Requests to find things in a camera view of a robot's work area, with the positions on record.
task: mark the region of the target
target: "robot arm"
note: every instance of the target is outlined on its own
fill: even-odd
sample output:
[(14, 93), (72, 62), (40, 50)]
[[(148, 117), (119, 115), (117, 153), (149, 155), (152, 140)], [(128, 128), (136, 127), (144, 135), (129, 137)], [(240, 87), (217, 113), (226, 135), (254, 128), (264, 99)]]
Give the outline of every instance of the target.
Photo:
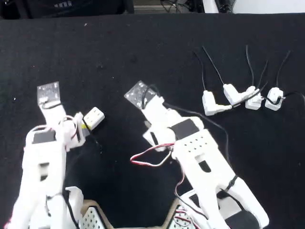
[[(143, 93), (147, 95), (144, 100), (141, 99)], [(141, 81), (125, 98), (150, 122), (143, 137), (151, 145), (175, 142), (172, 157), (179, 162), (193, 187), (181, 196), (181, 205), (201, 229), (234, 229), (243, 220), (251, 222), (248, 228), (260, 229), (268, 225), (266, 212), (246, 183), (231, 169), (198, 117), (182, 117), (175, 110), (166, 109), (164, 99)], [(220, 199), (220, 192), (226, 197)], [(194, 195), (198, 197), (198, 205), (191, 199)], [(241, 208), (228, 198), (233, 198)]]
[[(58, 82), (37, 87), (37, 96), (46, 125), (33, 128), (26, 136), (20, 192), (6, 227), (79, 228), (81, 226), (76, 224), (82, 220), (82, 192), (77, 187), (64, 190), (63, 184), (67, 152), (85, 143), (83, 115), (66, 115)], [(64, 198), (64, 192), (69, 193), (67, 198)]]

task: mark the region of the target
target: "white connector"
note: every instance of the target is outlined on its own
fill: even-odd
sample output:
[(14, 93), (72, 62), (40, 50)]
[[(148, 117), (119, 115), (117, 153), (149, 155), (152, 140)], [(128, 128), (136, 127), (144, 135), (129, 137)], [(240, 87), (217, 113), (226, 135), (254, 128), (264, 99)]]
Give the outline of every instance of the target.
[[(102, 111), (100, 111), (97, 107), (92, 108), (89, 113), (87, 113), (84, 117), (84, 120), (90, 130), (93, 130), (97, 127), (98, 124), (105, 118), (105, 115)], [(82, 122), (82, 129), (86, 129), (85, 123)]]
[(207, 90), (203, 92), (202, 103), (203, 103), (204, 113), (206, 116), (211, 116), (216, 113), (232, 109), (231, 105), (216, 104), (213, 93)]
[[(247, 90), (247, 93), (250, 93), (251, 95), (255, 93), (255, 87), (254, 86), (250, 86)], [(251, 109), (251, 110), (258, 110), (261, 107), (262, 101), (263, 101), (263, 97), (261, 96), (261, 93), (258, 93), (256, 96), (254, 96), (253, 98), (249, 99), (246, 101), (245, 103), (245, 107), (247, 109)]]
[(224, 87), (224, 95), (231, 105), (240, 103), (242, 100), (246, 99), (251, 95), (251, 92), (248, 90), (239, 93), (231, 83), (224, 84), (223, 87)]
[(277, 111), (282, 106), (282, 101), (284, 99), (284, 92), (280, 90), (278, 87), (273, 87), (268, 92), (268, 99), (270, 99), (274, 104), (272, 104), (270, 101), (266, 100), (265, 107)]

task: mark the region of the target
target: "red wire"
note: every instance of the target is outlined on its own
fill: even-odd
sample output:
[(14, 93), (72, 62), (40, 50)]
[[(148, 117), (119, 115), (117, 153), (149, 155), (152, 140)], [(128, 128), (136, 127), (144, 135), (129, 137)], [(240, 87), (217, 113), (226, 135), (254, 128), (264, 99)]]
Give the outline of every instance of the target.
[(154, 165), (154, 164), (151, 164), (151, 163), (148, 163), (148, 162), (143, 162), (143, 161), (135, 161), (136, 158), (138, 158), (139, 156), (147, 153), (148, 151), (151, 151), (153, 149), (157, 149), (157, 148), (161, 148), (161, 147), (166, 147), (166, 146), (173, 146), (174, 143), (165, 143), (165, 144), (160, 144), (160, 145), (156, 145), (156, 146), (153, 146), (153, 147), (150, 147), (149, 149), (146, 149), (144, 152), (142, 153), (139, 153), (139, 154), (136, 154), (136, 155), (133, 155), (131, 158), (130, 158), (130, 161), (131, 163), (133, 164), (136, 164), (136, 165), (140, 165), (140, 166), (150, 166), (150, 167), (157, 167), (157, 166), (160, 166), (161, 164), (163, 164), (165, 162), (165, 159), (167, 159), (171, 152), (165, 157), (165, 159), (163, 159), (162, 162), (160, 162), (159, 164), (157, 165)]

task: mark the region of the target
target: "white 3d-printed part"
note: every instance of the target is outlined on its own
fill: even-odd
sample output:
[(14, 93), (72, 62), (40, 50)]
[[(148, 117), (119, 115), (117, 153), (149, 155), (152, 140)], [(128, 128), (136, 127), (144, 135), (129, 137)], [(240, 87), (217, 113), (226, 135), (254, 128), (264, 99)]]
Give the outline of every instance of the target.
[(82, 229), (106, 229), (94, 207), (89, 207), (82, 218)]

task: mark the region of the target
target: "black cable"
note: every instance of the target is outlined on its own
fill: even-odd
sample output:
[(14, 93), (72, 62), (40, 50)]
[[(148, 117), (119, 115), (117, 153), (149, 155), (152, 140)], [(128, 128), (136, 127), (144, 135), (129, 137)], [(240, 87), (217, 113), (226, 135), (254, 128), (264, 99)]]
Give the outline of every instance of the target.
[(52, 109), (52, 108), (55, 108), (55, 107), (57, 107), (57, 106), (60, 106), (60, 105), (62, 105), (62, 103), (59, 103), (59, 104), (55, 104), (55, 105), (53, 105), (53, 106), (48, 106), (48, 107), (45, 107), (45, 103), (41, 106), (42, 107), (42, 109), (44, 109), (44, 110), (49, 110), (49, 109)]
[(146, 104), (147, 104), (147, 103), (145, 103), (145, 98), (146, 98), (146, 94), (147, 94), (147, 92), (148, 92), (149, 89), (154, 89), (154, 91), (156, 92), (157, 96), (160, 95), (159, 90), (158, 90), (158, 88), (156, 87), (156, 85), (151, 84), (151, 85), (147, 86), (147, 88), (146, 88), (145, 91), (143, 92), (142, 98), (141, 98), (141, 107), (142, 107), (142, 109), (145, 109), (145, 107), (146, 107)]
[(301, 96), (303, 101), (304, 101), (304, 106), (305, 106), (305, 95), (300, 93), (300, 92), (289, 92), (289, 93), (284, 94), (284, 97), (288, 97), (288, 96), (291, 96), (293, 94)]
[(276, 78), (275, 78), (275, 86), (276, 86), (276, 87), (278, 87), (278, 78), (279, 78), (279, 76), (280, 76), (281, 69), (282, 69), (283, 65), (287, 62), (287, 59), (288, 59), (288, 57), (290, 56), (290, 53), (291, 53), (291, 51), (289, 50), (289, 51), (287, 52), (285, 58), (283, 59), (281, 65), (280, 65), (280, 68), (279, 68), (278, 71), (277, 71), (277, 75), (276, 75)]
[(247, 61), (248, 61), (248, 66), (251, 72), (251, 77), (252, 77), (252, 86), (254, 86), (254, 72), (253, 72), (253, 68), (251, 66), (251, 62), (250, 62), (250, 58), (249, 58), (249, 45), (246, 45), (246, 57), (247, 57)]
[(201, 117), (202, 119), (208, 121), (209, 123), (213, 124), (214, 126), (218, 127), (219, 129), (221, 129), (225, 133), (225, 158), (227, 160), (227, 163), (231, 166), (230, 155), (229, 155), (229, 135), (225, 128), (223, 128), (221, 125), (217, 124), (216, 122), (214, 122), (213, 120), (209, 119), (208, 117), (204, 116), (203, 114), (201, 114), (199, 112), (186, 110), (186, 109), (183, 109), (183, 108), (180, 108), (178, 106), (174, 106), (174, 105), (171, 105), (168, 103), (163, 103), (163, 104), (171, 109), (186, 112), (191, 115)]
[(256, 88), (259, 88), (259, 87), (260, 87), (261, 82), (262, 82), (263, 75), (265, 74), (265, 72), (266, 72), (266, 70), (267, 70), (268, 64), (269, 64), (269, 60), (266, 60), (264, 69), (263, 69), (263, 71), (262, 71), (262, 73), (261, 73), (261, 76), (260, 76), (260, 78), (259, 78), (259, 81), (258, 81), (258, 84), (257, 84)]
[(215, 71), (217, 72), (218, 77), (219, 77), (219, 79), (220, 79), (221, 83), (222, 83), (222, 84), (224, 84), (224, 81), (223, 81), (223, 79), (221, 78), (221, 75), (220, 75), (220, 73), (219, 73), (218, 69), (216, 68), (216, 65), (214, 64), (213, 60), (211, 59), (210, 55), (208, 54), (208, 52), (206, 51), (206, 49), (205, 49), (205, 47), (204, 47), (204, 46), (201, 46), (201, 47), (202, 47), (202, 49), (204, 50), (205, 54), (208, 56), (208, 58), (209, 58), (209, 60), (210, 60), (211, 64), (213, 65), (213, 67), (214, 67)]
[(198, 54), (196, 52), (193, 52), (195, 54), (195, 56), (197, 57), (197, 59), (199, 60), (200, 64), (201, 64), (201, 68), (202, 68), (202, 84), (203, 84), (203, 89), (206, 90), (205, 88), (205, 82), (204, 82), (204, 64), (202, 62), (202, 60), (200, 59), (200, 57), (198, 56)]
[(76, 229), (80, 229), (80, 227), (78, 226), (78, 222), (76, 222), (75, 217), (73, 215), (72, 207), (71, 207), (71, 204), (70, 204), (69, 200), (67, 198), (65, 198), (64, 196), (62, 196), (62, 197), (63, 197), (63, 199), (65, 200), (65, 202), (67, 204), (67, 207), (69, 209), (69, 213), (70, 213), (71, 219), (72, 219)]
[(260, 90), (258, 90), (256, 93), (254, 93), (253, 95), (251, 95), (250, 97), (238, 102), (238, 103), (235, 103), (232, 105), (232, 108), (235, 108), (237, 106), (239, 106), (240, 104), (244, 103), (244, 102), (247, 102), (249, 99), (252, 99), (254, 96), (258, 95), (268, 84), (268, 81), (262, 86), (262, 88)]
[(101, 146), (101, 144), (99, 143), (99, 141), (96, 139), (96, 137), (95, 137), (94, 134), (92, 133), (91, 129), (90, 129), (89, 126), (87, 125), (87, 123), (86, 123), (86, 121), (85, 121), (84, 118), (82, 118), (82, 121), (84, 122), (84, 124), (85, 124), (87, 130), (89, 131), (90, 136), (94, 139), (96, 145), (100, 148), (100, 153), (102, 153), (102, 146)]

